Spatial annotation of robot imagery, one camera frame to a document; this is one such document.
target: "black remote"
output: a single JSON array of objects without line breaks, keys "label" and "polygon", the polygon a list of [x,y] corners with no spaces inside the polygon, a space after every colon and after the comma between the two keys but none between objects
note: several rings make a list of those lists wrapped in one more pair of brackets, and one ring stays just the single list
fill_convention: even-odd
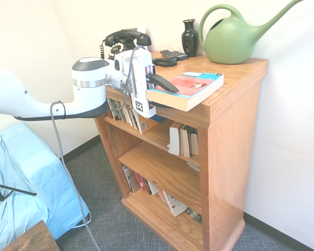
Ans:
[{"label": "black remote", "polygon": [[173,55],[175,55],[175,56],[177,56],[177,59],[178,60],[185,60],[185,59],[187,59],[187,54],[185,54],[185,53],[181,53],[181,52],[179,52],[179,51],[173,51],[173,52],[171,52]]},{"label": "black remote", "polygon": [[163,50],[163,51],[160,51],[163,58],[165,59],[170,59],[170,60],[177,60],[177,56],[176,55],[173,55],[171,51],[169,50]]},{"label": "black remote", "polygon": [[187,54],[181,53],[179,51],[163,50],[160,52],[165,59],[171,59],[171,60],[185,60],[185,59],[187,59]]}]

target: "black stand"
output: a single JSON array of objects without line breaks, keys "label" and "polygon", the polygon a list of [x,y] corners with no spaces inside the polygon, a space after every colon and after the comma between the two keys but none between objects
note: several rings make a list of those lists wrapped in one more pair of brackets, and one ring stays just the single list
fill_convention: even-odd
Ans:
[{"label": "black stand", "polygon": [[7,199],[8,196],[10,196],[14,191],[22,192],[22,193],[25,193],[27,195],[32,195],[32,196],[36,196],[37,195],[37,193],[34,193],[34,192],[23,191],[23,190],[20,190],[20,189],[17,189],[17,188],[7,187],[7,186],[4,186],[4,185],[0,185],[0,187],[11,190],[11,192],[6,197],[4,197],[2,195],[2,193],[0,192],[0,201],[4,201],[5,199]]}]

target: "bookshelf shelf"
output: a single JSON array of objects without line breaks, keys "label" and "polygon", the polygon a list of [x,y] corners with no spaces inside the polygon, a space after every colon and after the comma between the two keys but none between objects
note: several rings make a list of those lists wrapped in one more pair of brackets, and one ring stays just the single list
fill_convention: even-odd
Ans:
[{"label": "bookshelf shelf", "polygon": [[[169,150],[169,148],[167,147],[170,141],[169,128],[173,123],[173,121],[170,119],[163,120],[144,134],[141,134],[139,130],[134,129],[134,127],[132,127],[127,122],[119,120],[116,121],[109,117],[105,117],[104,119],[107,123],[110,123],[117,128],[120,128],[154,146],[157,146],[164,151]],[[183,154],[181,154],[178,157],[199,166],[199,155],[192,155],[191,158],[187,158]]]},{"label": "bookshelf shelf", "polygon": [[[160,57],[152,52],[153,58]],[[181,251],[231,251],[241,235],[246,188],[251,162],[260,83],[268,60],[249,59],[222,65],[199,55],[177,66],[156,66],[156,73],[171,79],[184,72],[225,75],[224,85],[188,112],[157,108],[166,119],[144,134],[127,122],[95,118],[99,135],[122,193],[122,203]],[[123,93],[106,87],[106,95],[122,101]],[[199,156],[185,158],[168,153],[173,121],[198,130]],[[200,176],[186,162],[200,166]],[[202,215],[202,226],[185,213],[173,217],[158,196],[130,191],[123,165],[174,196]]]},{"label": "bookshelf shelf", "polygon": [[177,250],[203,250],[202,226],[185,213],[174,217],[158,195],[139,190],[122,199],[122,203]]},{"label": "bookshelf shelf", "polygon": [[201,214],[200,178],[184,160],[145,141],[118,160]]}]

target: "blue cloth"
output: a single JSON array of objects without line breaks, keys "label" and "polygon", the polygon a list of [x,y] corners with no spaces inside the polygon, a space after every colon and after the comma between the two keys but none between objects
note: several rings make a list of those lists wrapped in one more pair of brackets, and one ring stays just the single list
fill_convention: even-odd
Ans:
[{"label": "blue cloth", "polygon": [[[0,250],[41,220],[55,239],[82,220],[62,163],[23,122],[0,131],[0,184],[37,193],[13,192],[0,202]],[[10,192],[0,191],[4,196]],[[83,199],[82,205],[87,216]]]}]

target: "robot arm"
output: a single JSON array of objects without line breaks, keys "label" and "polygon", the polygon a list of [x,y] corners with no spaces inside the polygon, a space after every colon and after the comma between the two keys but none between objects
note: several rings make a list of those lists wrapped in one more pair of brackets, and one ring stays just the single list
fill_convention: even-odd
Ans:
[{"label": "robot arm", "polygon": [[[71,103],[52,105],[55,119],[96,118],[107,110],[106,84],[130,93],[133,108],[150,118],[156,110],[146,98],[145,91],[153,84],[155,69],[147,50],[130,50],[117,54],[115,60],[83,58],[72,66],[73,94]],[[18,120],[51,120],[51,104],[35,100],[23,83],[11,72],[0,68],[0,113]]]}]

